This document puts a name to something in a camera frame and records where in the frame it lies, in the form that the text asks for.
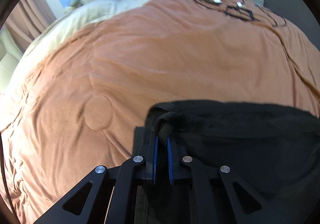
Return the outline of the black pants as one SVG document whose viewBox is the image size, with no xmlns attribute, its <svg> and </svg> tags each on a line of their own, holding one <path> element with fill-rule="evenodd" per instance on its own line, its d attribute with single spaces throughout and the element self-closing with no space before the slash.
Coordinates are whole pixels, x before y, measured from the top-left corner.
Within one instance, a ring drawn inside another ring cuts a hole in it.
<svg viewBox="0 0 320 224">
<path fill-rule="evenodd" d="M 287 223 L 319 223 L 319 118 L 276 104 L 186 100 L 150 108 L 136 131 L 158 139 L 148 223 L 191 223 L 189 184 L 169 180 L 167 140 L 210 167 L 227 165 Z"/>
</svg>

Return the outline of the orange-brown blanket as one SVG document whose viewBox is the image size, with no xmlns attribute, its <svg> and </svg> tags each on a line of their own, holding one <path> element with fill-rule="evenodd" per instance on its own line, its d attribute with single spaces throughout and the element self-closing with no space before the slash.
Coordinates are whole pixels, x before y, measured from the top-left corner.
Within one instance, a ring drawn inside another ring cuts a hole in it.
<svg viewBox="0 0 320 224">
<path fill-rule="evenodd" d="M 151 0 L 91 23 L 1 97 L 8 189 L 33 223 L 97 165 L 131 156 L 133 131 L 174 100 L 276 103 L 319 115 L 319 51 L 252 2 Z"/>
</svg>

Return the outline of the cream quilt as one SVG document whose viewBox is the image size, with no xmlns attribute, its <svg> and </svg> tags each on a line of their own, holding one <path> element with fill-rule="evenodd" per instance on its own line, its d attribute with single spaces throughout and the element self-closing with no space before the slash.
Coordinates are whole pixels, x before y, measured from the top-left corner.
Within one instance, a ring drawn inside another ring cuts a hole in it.
<svg viewBox="0 0 320 224">
<path fill-rule="evenodd" d="M 16 84 L 46 55 L 70 39 L 90 23 L 108 20 L 119 13 L 138 8 L 151 0 L 81 0 L 78 8 L 67 7 L 65 14 L 49 25 L 31 42 L 24 54 L 15 55 L 17 45 L 12 43 L 1 59 L 1 92 Z"/>
</svg>

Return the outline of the pink curtain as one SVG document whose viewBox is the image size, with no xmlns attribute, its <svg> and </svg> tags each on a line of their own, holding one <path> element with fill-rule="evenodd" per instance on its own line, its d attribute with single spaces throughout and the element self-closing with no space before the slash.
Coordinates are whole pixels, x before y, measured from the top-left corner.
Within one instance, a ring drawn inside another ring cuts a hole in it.
<svg viewBox="0 0 320 224">
<path fill-rule="evenodd" d="M 20 50 L 25 52 L 55 20 L 46 0 L 20 0 L 4 25 Z"/>
</svg>

